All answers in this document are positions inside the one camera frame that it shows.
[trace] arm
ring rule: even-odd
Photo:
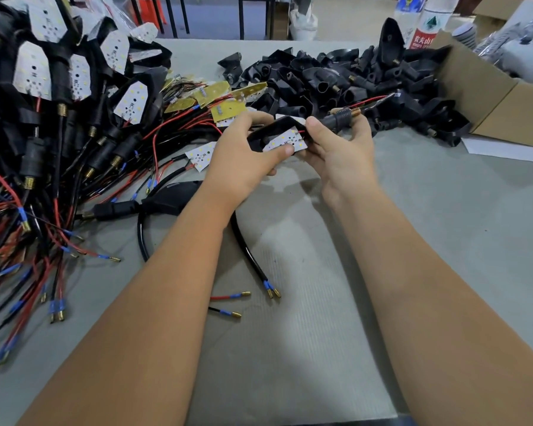
[[[223,229],[235,208],[294,151],[251,151],[262,112],[239,117],[206,180],[150,258],[61,365],[19,426],[181,425],[195,381]]]
[[[306,161],[362,270],[414,419],[533,425],[533,350],[419,236],[373,169],[367,121],[348,142],[313,118]]]

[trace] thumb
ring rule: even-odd
[[[329,128],[313,116],[306,119],[306,130],[308,130],[312,140],[319,144],[324,151],[335,149],[336,145],[343,141],[340,136],[333,134]]]
[[[292,145],[283,145],[275,149],[271,149],[270,151],[263,152],[261,159],[262,159],[262,164],[264,165],[263,168],[264,168],[265,173],[274,169],[274,167],[278,163],[282,163],[286,158],[290,157],[292,154],[294,154],[294,147]]]

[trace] table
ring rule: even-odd
[[[245,68],[290,45],[316,56],[370,43],[163,41],[173,52],[175,71],[209,79],[220,78],[216,62],[236,51]],[[442,258],[533,347],[533,163],[469,155],[462,145],[448,149],[409,128],[379,133],[375,141],[387,193]],[[181,179],[198,177],[188,172]],[[315,173],[292,157],[237,215],[282,299],[265,296],[227,231],[213,293],[253,294],[228,304],[243,313],[241,322],[208,316],[187,424],[312,424],[404,411],[362,276],[320,200]],[[158,243],[173,220],[151,217],[149,239]],[[64,323],[49,325],[47,308],[36,311],[15,358],[0,373],[1,426],[21,416],[141,267],[134,227],[134,218],[101,223],[89,236],[91,246],[123,261],[86,259],[74,266]]]

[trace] red label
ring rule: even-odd
[[[414,32],[414,36],[409,45],[409,48],[410,49],[428,48],[430,44],[433,42],[434,37],[436,37],[436,33],[433,33],[433,34],[423,33],[421,30],[417,28],[417,30]]]

